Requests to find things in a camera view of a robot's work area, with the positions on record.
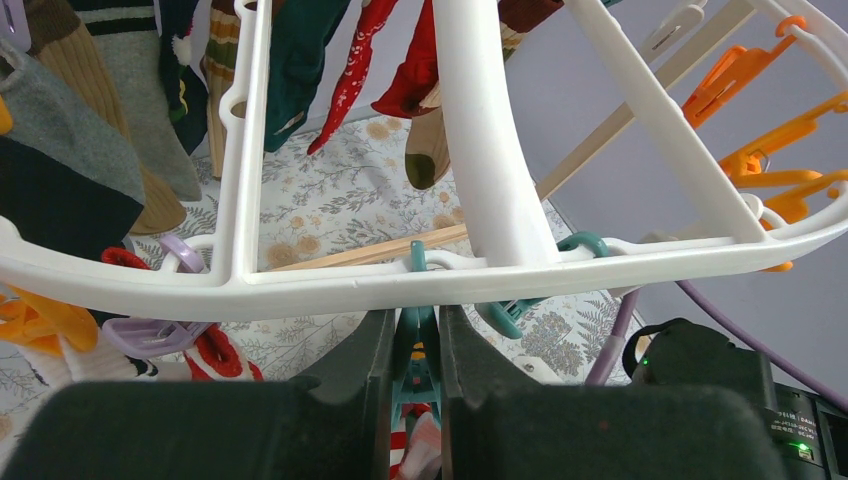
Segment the red patterned hanging sock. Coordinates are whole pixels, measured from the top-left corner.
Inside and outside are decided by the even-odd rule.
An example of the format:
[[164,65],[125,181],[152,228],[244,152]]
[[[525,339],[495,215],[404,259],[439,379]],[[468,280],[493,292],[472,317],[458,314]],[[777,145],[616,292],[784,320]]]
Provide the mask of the red patterned hanging sock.
[[308,155],[317,153],[330,140],[352,109],[370,70],[374,37],[383,29],[397,3],[397,0],[362,2],[345,68],[336,83],[321,131],[307,149]]

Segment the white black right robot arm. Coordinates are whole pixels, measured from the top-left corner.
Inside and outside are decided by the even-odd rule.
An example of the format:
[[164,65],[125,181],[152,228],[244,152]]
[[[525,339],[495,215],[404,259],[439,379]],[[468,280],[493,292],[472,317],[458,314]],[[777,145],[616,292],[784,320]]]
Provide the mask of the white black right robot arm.
[[651,328],[626,386],[549,385],[459,306],[441,320],[447,479],[843,479],[847,415],[764,356],[682,318]]

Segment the wooden hanger stand frame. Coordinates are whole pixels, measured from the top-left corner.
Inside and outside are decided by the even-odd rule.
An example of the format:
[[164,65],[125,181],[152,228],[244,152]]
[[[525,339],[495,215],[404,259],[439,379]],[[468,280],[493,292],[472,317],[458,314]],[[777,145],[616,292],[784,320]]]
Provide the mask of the wooden hanger stand frame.
[[[755,8],[746,1],[730,1],[695,32],[668,60],[655,71],[661,86],[668,90],[703,61],[718,46],[746,23]],[[634,121],[630,108],[622,104],[574,148],[541,182],[536,185],[541,201],[548,199],[578,170],[624,132]],[[391,240],[376,245],[337,253],[283,266],[283,271],[338,266],[374,264],[407,254],[413,241],[439,247],[468,238],[463,224]]]

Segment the dark teal hanging sock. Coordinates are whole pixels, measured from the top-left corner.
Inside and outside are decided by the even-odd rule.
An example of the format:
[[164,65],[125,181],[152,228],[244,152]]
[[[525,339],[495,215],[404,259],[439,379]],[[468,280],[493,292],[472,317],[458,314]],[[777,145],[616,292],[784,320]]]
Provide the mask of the dark teal hanging sock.
[[348,0],[288,0],[273,17],[264,150],[272,153],[308,119],[323,76],[326,47]]

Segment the orange clothespin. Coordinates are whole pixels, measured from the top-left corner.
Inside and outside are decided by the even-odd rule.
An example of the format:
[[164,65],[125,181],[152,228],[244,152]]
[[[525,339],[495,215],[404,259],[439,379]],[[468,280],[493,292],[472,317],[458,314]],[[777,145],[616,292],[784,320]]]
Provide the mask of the orange clothespin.
[[741,45],[728,49],[682,105],[689,124],[694,129],[703,125],[792,46],[797,37],[789,33],[791,28],[806,31],[806,19],[800,15],[783,19],[775,30],[780,42],[771,50]]

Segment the olive striped hanging sock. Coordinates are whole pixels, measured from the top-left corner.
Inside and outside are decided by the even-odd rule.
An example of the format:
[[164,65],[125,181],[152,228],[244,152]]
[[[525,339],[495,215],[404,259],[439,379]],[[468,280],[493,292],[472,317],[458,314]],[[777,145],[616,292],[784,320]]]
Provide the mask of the olive striped hanging sock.
[[[498,2],[503,61],[518,50],[529,32],[564,6],[555,0],[503,0]],[[412,117],[405,149],[405,171],[410,184],[426,190],[449,171],[450,154],[442,112],[441,85],[437,81],[419,101]]]

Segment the lilac clothespin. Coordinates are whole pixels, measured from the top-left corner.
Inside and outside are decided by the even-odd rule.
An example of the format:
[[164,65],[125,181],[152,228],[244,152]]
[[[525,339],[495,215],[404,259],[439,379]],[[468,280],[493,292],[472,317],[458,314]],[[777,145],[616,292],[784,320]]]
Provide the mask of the lilac clothespin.
[[[204,273],[200,253],[175,235],[160,238],[166,254],[174,254],[181,273]],[[212,323],[172,321],[137,317],[112,318],[104,322],[102,333],[116,348],[132,358],[150,359],[181,352],[192,347]]]

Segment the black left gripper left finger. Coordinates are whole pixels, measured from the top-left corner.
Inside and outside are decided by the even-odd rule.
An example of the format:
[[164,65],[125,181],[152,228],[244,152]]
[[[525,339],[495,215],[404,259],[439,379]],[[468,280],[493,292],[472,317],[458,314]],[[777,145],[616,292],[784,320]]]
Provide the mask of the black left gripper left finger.
[[384,479],[395,314],[287,381],[88,382],[37,412],[6,479]]

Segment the large red sock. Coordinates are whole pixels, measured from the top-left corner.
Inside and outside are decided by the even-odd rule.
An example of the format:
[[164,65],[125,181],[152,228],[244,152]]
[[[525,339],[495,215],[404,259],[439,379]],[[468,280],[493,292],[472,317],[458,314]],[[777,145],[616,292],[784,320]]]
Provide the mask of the large red sock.
[[389,479],[440,479],[442,432],[428,404],[405,405],[390,437]]

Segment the teal clothespin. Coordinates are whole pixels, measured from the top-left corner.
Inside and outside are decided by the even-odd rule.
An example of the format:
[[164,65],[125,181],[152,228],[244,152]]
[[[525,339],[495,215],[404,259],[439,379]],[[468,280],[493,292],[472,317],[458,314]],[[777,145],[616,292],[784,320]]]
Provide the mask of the teal clothespin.
[[402,308],[393,337],[391,427],[402,424],[405,406],[424,404],[439,415],[440,338],[435,307]]

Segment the grey sock tip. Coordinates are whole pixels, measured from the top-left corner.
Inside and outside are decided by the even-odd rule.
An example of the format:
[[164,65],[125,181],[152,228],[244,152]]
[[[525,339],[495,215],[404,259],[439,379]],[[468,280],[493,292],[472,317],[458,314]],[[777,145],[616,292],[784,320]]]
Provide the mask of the grey sock tip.
[[1,98],[13,126],[1,152],[26,147],[143,204],[140,161],[115,128],[41,63],[1,42]]

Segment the white oval clip hanger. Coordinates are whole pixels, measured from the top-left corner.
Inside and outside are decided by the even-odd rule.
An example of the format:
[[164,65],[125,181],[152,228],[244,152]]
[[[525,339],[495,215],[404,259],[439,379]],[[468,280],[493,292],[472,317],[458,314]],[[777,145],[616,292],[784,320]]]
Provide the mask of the white oval clip hanger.
[[1,223],[1,278],[80,307],[179,321],[251,322],[301,315],[471,304],[558,296],[679,279],[752,272],[797,259],[847,230],[838,198],[794,224],[764,228],[713,155],[598,1],[570,11],[627,105],[694,204],[701,235],[634,244],[608,240],[612,253],[559,252],[519,144],[497,47],[491,1],[434,5],[447,137],[473,256],[432,251],[433,271],[415,273],[393,255],[383,264],[261,272],[257,268],[271,5],[235,5],[242,21],[236,79],[220,117],[228,131],[214,233],[191,239],[212,252],[206,274],[165,259],[159,270],[111,266],[24,241]]

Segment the white sock black stripes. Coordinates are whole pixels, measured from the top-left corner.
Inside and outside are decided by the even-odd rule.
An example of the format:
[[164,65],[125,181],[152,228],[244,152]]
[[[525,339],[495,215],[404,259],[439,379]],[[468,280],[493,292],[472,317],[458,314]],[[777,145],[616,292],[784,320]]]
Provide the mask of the white sock black stripes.
[[73,383],[104,381],[190,381],[192,373],[184,362],[156,362],[126,356],[108,340],[99,338],[88,352],[76,351],[62,337],[53,336],[59,355],[41,352],[30,345],[16,345],[36,378],[51,389]]

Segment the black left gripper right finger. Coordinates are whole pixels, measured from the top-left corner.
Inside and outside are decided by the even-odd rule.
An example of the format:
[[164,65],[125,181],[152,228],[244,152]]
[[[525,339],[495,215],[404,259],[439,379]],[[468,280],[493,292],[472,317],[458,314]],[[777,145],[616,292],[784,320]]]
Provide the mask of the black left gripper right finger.
[[439,312],[446,479],[783,479],[745,400],[708,386],[540,383]]

